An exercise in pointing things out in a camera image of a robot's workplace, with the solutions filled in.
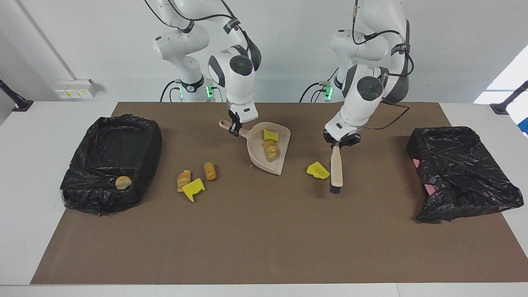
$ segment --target wooden brush handle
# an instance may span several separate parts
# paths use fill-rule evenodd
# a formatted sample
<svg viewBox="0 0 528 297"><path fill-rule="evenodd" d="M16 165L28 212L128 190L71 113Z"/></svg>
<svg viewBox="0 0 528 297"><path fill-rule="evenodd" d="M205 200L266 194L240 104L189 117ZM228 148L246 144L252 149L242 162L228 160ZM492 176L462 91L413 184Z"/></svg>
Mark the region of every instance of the wooden brush handle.
<svg viewBox="0 0 528 297"><path fill-rule="evenodd" d="M343 186L343 167L341 165L341 153L339 145L335 145L330 158L330 174L334 187Z"/></svg>

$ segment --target bin lined with black bag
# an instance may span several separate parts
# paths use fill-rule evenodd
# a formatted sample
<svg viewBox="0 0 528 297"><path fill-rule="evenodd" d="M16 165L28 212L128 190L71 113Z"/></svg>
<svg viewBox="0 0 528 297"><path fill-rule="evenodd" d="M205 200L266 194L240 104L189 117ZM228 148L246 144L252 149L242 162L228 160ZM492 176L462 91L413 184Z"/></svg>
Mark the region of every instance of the bin lined with black bag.
<svg viewBox="0 0 528 297"><path fill-rule="evenodd" d="M407 154L427 193L418 221L452 221L524 204L519 188L468 127L417 128Z"/></svg>
<svg viewBox="0 0 528 297"><path fill-rule="evenodd" d="M137 204L152 181L162 135L153 120L134 115L99 118L87 130L61 184L64 206L89 214L109 214ZM132 185L116 188L127 176Z"/></svg>

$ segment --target white robotic arm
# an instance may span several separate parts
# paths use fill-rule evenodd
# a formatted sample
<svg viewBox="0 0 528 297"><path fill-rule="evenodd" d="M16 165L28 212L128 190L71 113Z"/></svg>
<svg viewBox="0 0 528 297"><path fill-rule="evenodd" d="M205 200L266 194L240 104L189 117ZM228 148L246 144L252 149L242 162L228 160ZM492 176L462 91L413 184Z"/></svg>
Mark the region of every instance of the white robotic arm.
<svg viewBox="0 0 528 297"><path fill-rule="evenodd" d="M407 95L412 60L401 0L356 0L353 28L335 33L332 48L340 62L334 85L345 103L325 125L325 138L333 144L352 139L353 144L381 100L395 104ZM388 68L369 66L388 53Z"/></svg>
<svg viewBox="0 0 528 297"><path fill-rule="evenodd" d="M180 71L182 94L186 101L207 100L207 87L200 64L188 56L209 45L207 31L195 22L216 22L233 40L232 47L209 58L208 70L211 78L226 90L229 116L233 120L229 132L238 136L242 123L258 117L253 102L254 72L262 59L258 47L240 27L239 20L223 0L158 0L158 10L162 21L177 28L177 31L157 37L154 50Z"/></svg>

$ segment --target beige dustpan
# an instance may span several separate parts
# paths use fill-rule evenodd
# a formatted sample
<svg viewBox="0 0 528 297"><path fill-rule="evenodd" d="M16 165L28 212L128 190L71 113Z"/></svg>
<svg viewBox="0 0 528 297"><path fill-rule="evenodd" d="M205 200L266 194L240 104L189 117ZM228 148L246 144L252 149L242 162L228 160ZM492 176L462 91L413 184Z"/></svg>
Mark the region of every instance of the beige dustpan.
<svg viewBox="0 0 528 297"><path fill-rule="evenodd" d="M226 130L229 130L231 127L231 123L226 120L220 120L219 125ZM268 162L266 159L266 153L262 147L264 143L262 136L264 129L279 133L277 147L279 148L280 153L273 162ZM288 149L288 143L291 136L291 132L288 128L270 122L262 122L253 126L249 131L240 129L239 135L248 140L249 159L251 159L253 164L264 171L276 175L282 173L282 165L284 165L284 158L286 156L286 150Z"/></svg>

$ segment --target black stand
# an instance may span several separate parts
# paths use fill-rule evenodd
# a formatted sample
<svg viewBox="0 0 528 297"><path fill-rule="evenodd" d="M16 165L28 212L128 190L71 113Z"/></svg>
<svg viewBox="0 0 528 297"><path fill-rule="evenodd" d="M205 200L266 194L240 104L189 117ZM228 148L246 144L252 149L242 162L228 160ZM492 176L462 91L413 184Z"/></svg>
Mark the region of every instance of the black stand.
<svg viewBox="0 0 528 297"><path fill-rule="evenodd" d="M515 98L517 98L522 92L526 91L526 89L528 89L528 80L525 81L523 85L519 87L519 89L516 89L513 94L511 94L504 102L500 104L490 104L491 108L498 115L509 115L509 113L506 111L506 107L508 104L512 103L513 100L515 100Z"/></svg>
<svg viewBox="0 0 528 297"><path fill-rule="evenodd" d="M33 100L26 100L24 97L20 96L11 88L9 88L1 79L0 89L2 89L11 98L11 100L15 102L15 107L11 109L14 112L25 112L33 104Z"/></svg>

